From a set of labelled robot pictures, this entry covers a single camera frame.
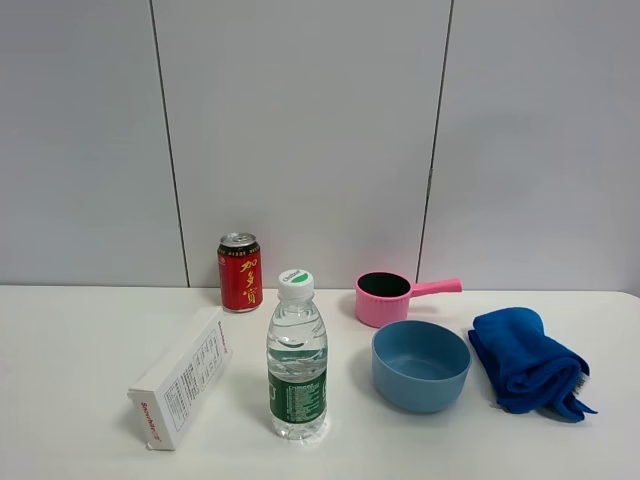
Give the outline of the clear water bottle green label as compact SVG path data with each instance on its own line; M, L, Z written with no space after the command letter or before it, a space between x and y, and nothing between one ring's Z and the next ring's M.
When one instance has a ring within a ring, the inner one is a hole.
M305 441L320 434L327 413L328 336L314 303L313 275L278 277L278 300L266 337L268 399L276 434Z

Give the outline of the white cardboard box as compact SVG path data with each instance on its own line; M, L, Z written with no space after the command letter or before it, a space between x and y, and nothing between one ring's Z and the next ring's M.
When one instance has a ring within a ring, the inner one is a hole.
M174 451L191 428L232 358L224 310L203 308L128 389L147 447Z

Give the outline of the blue plastic bowl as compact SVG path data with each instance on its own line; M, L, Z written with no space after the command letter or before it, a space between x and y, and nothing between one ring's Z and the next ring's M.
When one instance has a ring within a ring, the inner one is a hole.
M373 336L372 383L389 403L416 414L449 408L471 366L465 341L439 325L404 320Z

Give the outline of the pink toy saucepan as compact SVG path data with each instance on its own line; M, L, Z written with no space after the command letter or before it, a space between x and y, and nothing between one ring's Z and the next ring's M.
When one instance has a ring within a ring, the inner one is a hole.
M363 324L374 328L407 319L410 300L439 293L459 293L462 282L447 279L436 282L412 283L390 272L369 272L356 281L355 315Z

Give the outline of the blue cloth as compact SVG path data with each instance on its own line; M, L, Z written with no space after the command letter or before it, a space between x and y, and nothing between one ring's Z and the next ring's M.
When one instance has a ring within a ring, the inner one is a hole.
M573 423L595 412L578 399L588 363L547 336L535 311L509 307L479 315L468 337L504 410L547 409Z

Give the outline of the red drink can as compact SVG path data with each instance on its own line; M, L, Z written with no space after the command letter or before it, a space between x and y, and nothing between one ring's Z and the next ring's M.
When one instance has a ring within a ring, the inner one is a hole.
M217 254L223 307L231 312L255 310L263 300L261 249L256 237L226 234Z

